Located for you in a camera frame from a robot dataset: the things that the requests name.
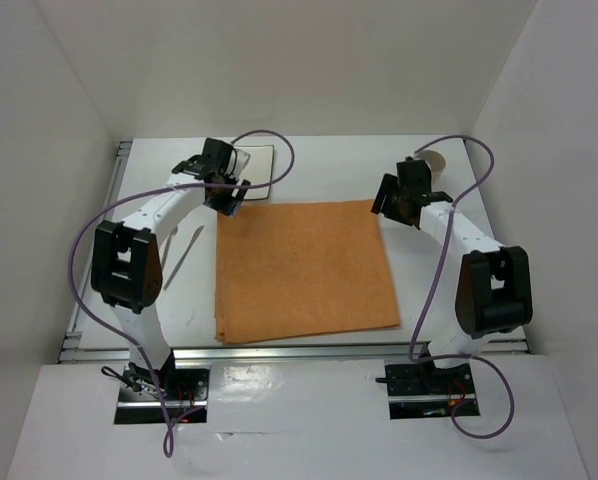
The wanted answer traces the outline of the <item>orange cloth placemat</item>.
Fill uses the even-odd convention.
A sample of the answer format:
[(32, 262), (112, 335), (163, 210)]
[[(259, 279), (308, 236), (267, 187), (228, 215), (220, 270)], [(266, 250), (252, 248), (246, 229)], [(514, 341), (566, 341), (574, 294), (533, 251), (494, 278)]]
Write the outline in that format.
[(219, 218), (217, 339), (245, 344), (399, 326), (371, 206), (369, 200), (258, 204)]

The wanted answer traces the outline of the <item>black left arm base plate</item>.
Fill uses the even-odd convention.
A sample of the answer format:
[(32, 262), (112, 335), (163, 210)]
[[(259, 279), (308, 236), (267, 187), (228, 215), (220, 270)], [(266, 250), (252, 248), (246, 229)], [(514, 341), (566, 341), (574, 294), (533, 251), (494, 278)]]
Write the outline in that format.
[[(121, 374), (107, 373), (107, 376), (120, 381), (115, 425), (164, 423), (157, 389), (152, 383), (140, 379), (128, 367)], [(162, 389), (170, 418), (188, 424), (206, 423), (209, 385), (208, 367), (177, 369), (174, 381)]]

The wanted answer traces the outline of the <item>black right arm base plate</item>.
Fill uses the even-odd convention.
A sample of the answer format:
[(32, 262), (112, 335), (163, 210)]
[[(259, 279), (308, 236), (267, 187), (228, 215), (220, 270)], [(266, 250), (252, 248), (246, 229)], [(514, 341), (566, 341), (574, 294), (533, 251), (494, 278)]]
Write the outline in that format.
[(391, 420), (479, 416), (472, 371), (468, 364), (448, 370), (424, 364), (386, 364), (375, 382), (386, 387)]

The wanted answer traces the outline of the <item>white square plate black rim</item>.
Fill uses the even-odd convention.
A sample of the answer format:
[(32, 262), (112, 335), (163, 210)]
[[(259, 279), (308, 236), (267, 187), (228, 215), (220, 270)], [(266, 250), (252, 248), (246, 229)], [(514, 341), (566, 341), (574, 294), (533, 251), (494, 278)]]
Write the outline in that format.
[[(241, 180), (247, 180), (252, 185), (269, 183), (272, 180), (274, 164), (274, 146), (238, 146), (237, 150), (247, 154), (249, 160), (240, 174)], [(244, 197), (245, 201), (259, 201), (269, 198), (270, 186), (249, 189)]]

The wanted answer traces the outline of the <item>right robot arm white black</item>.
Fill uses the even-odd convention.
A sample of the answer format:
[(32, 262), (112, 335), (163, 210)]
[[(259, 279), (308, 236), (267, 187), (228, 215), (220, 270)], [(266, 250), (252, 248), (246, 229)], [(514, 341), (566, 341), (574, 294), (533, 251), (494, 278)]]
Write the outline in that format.
[(386, 173), (371, 212), (415, 227), (441, 245), (434, 285), (448, 258), (459, 265), (454, 318), (414, 357), (420, 388), (439, 391), (486, 343), (531, 321), (527, 252), (491, 238), (459, 211), (452, 197), (435, 191), (424, 160), (408, 157), (396, 164), (394, 174)]

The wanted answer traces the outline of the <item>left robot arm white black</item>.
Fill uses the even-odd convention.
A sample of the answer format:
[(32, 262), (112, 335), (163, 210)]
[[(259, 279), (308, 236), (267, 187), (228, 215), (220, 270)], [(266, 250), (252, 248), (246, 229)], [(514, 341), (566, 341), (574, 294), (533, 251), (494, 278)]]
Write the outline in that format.
[(132, 377), (155, 399), (172, 395), (178, 378), (156, 307), (163, 287), (160, 247), (198, 207), (235, 216), (250, 185), (240, 178), (249, 161), (246, 151), (208, 138), (199, 154), (171, 170), (162, 193), (95, 230), (91, 287), (111, 308), (130, 345)]

